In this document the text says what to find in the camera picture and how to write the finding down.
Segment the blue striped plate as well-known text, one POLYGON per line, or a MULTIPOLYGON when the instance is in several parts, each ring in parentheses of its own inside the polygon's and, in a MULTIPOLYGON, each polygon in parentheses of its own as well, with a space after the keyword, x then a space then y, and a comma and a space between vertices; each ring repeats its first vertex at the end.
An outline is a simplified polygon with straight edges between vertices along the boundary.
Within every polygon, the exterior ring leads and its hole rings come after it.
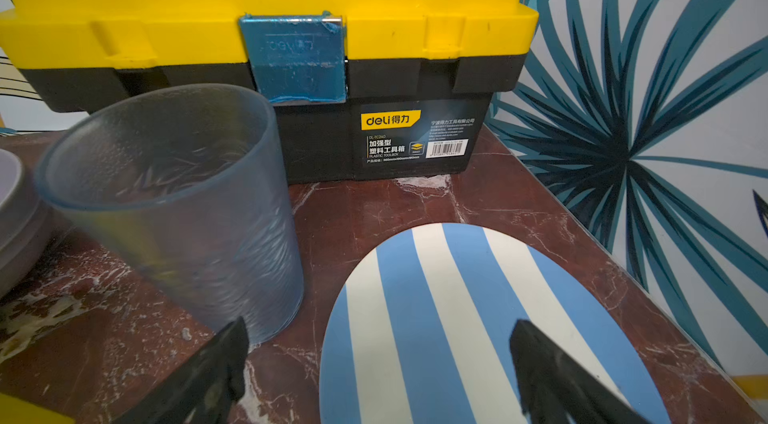
POLYGON ((618 324, 571 274, 459 223, 379 244, 342 287, 320 368, 325 423, 522 423, 509 339, 528 320, 645 419, 669 416, 618 324))

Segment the yellow plastic bin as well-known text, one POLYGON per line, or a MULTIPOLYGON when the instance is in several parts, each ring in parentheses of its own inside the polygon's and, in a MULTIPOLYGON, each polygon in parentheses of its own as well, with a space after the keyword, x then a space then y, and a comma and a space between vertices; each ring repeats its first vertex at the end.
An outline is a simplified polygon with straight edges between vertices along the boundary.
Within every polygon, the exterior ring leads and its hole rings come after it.
POLYGON ((0 395, 1 424, 74 424, 71 417, 6 394, 0 395))

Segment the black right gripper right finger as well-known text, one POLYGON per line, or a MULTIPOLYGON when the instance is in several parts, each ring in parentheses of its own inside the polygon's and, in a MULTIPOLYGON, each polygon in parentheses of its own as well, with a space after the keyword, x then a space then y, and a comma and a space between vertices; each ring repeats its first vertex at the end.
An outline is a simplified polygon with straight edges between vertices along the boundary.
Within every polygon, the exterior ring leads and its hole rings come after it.
POLYGON ((644 423, 536 325, 520 319, 509 338, 520 405, 533 423, 644 423))

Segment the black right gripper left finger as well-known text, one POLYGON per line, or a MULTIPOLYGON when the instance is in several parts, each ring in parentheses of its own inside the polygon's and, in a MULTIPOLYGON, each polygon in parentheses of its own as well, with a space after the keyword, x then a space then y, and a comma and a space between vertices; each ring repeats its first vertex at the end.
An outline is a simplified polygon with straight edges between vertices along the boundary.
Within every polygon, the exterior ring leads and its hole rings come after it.
POLYGON ((249 338, 239 317, 119 416, 118 423, 225 423, 245 393, 249 338))

